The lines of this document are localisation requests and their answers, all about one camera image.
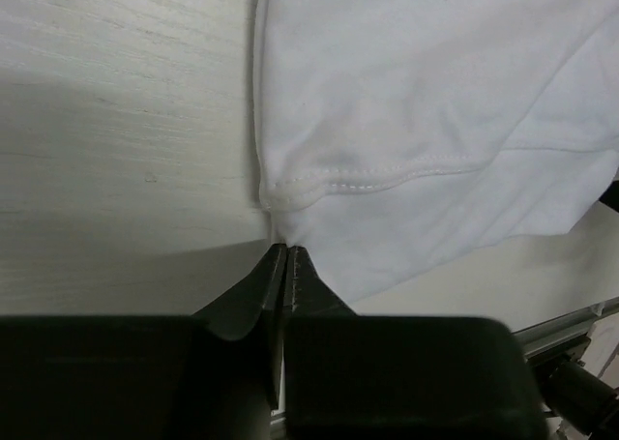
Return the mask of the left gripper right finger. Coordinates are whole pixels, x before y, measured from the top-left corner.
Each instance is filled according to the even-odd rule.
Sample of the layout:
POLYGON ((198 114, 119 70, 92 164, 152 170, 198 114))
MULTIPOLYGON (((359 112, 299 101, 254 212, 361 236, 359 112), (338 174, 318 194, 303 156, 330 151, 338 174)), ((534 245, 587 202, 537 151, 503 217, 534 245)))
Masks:
POLYGON ((475 316, 359 315, 289 252, 285 427, 291 439, 543 439, 512 332, 475 316))

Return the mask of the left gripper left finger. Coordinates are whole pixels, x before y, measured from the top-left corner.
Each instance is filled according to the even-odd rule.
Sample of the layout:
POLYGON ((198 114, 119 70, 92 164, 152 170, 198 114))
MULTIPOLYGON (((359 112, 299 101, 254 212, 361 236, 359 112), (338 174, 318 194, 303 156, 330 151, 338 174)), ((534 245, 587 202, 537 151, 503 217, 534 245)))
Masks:
POLYGON ((5 439, 262 439, 280 402, 288 250, 190 315, 1 320, 5 439))

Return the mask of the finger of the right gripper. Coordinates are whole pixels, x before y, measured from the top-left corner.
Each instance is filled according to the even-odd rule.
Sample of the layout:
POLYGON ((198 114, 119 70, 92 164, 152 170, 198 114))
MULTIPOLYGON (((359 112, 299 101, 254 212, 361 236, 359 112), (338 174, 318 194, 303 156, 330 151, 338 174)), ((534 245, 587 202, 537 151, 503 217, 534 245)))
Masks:
POLYGON ((619 181, 613 181, 599 201, 608 208, 619 208, 619 181))

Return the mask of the white skirt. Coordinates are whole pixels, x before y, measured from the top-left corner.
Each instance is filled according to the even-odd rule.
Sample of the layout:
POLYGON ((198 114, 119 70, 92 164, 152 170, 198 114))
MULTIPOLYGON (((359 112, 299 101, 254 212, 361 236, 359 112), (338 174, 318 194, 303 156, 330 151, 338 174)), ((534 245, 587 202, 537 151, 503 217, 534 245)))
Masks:
POLYGON ((618 0, 257 0, 260 199, 353 302, 569 232, 618 170, 618 0))

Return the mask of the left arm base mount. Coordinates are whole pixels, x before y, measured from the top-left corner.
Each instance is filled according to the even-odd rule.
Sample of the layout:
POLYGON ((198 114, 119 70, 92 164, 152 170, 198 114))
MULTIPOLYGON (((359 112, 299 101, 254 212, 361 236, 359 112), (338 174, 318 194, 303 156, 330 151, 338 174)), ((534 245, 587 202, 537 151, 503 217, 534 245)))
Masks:
POLYGON ((582 335, 528 358, 549 412, 589 439, 618 437, 618 392, 584 368, 582 335))

